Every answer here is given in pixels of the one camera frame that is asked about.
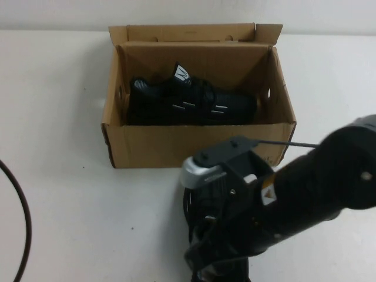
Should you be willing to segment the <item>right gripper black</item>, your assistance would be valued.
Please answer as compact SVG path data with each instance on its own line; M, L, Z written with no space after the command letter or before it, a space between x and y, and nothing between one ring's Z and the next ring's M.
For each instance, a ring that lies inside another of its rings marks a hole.
M264 252L255 187L222 171L187 190L191 256L256 256Z

